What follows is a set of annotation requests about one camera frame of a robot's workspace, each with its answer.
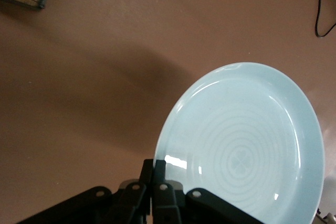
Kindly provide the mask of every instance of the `bolt hole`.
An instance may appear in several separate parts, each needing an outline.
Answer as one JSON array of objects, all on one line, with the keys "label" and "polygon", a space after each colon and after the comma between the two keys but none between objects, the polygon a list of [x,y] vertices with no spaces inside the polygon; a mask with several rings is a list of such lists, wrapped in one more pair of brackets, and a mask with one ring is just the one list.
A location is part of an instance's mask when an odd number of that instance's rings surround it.
[{"label": "bolt hole", "polygon": [[98,192],[96,192],[96,196],[97,196],[97,197],[101,197],[101,196],[103,196],[104,194],[105,194],[104,191],[98,191]]},{"label": "bolt hole", "polygon": [[193,191],[193,196],[194,196],[195,198],[200,198],[201,195],[202,195],[202,194],[201,194],[200,191]]},{"label": "bolt hole", "polygon": [[135,185],[132,186],[132,189],[133,190],[138,190],[138,189],[140,189],[140,186],[138,184],[135,184]]},{"label": "bolt hole", "polygon": [[165,191],[168,189],[168,186],[166,184],[161,184],[160,185],[160,190]]}]

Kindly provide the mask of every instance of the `black cable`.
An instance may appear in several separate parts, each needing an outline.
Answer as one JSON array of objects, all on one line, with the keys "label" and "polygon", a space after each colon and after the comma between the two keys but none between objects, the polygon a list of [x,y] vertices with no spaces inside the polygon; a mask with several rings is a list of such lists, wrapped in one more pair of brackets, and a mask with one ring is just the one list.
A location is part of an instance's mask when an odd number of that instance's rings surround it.
[{"label": "black cable", "polygon": [[320,18],[320,13],[321,13],[321,1],[322,0],[319,0],[319,7],[317,10],[317,17],[316,17],[316,22],[315,22],[315,35],[319,38],[323,38],[324,36],[326,36],[336,26],[336,23],[335,23],[325,34],[323,35],[319,34],[317,27],[319,24],[319,18]]}]

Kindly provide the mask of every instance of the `floor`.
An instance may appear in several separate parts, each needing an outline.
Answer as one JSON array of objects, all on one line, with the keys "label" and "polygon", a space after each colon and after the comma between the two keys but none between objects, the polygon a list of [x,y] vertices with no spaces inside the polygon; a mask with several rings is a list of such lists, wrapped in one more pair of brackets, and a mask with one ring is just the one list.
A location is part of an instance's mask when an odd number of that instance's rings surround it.
[{"label": "floor", "polygon": [[[272,66],[311,101],[336,165],[336,30],[317,0],[47,0],[0,3],[0,223],[96,185],[112,191],[154,155],[174,103],[242,61]],[[336,22],[323,0],[320,30]]]}]

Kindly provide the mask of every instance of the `plate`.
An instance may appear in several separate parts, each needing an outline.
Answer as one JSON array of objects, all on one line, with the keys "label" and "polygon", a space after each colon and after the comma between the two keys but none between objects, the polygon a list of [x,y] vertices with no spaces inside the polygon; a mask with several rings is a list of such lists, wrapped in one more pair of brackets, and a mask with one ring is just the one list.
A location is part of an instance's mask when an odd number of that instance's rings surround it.
[{"label": "plate", "polygon": [[258,63],[196,81],[166,119],[155,159],[185,193],[203,187],[264,223],[311,223],[321,197],[316,114],[290,78]]}]

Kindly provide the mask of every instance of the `ceramic plate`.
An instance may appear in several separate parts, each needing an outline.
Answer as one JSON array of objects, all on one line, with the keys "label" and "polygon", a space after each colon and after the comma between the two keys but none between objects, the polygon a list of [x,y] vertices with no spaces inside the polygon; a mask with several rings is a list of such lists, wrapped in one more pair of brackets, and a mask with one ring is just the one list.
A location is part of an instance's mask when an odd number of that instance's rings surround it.
[{"label": "ceramic plate", "polygon": [[291,79],[258,63],[196,81],[169,114],[155,159],[185,193],[203,187],[264,223],[311,223],[321,197],[314,110]]}]

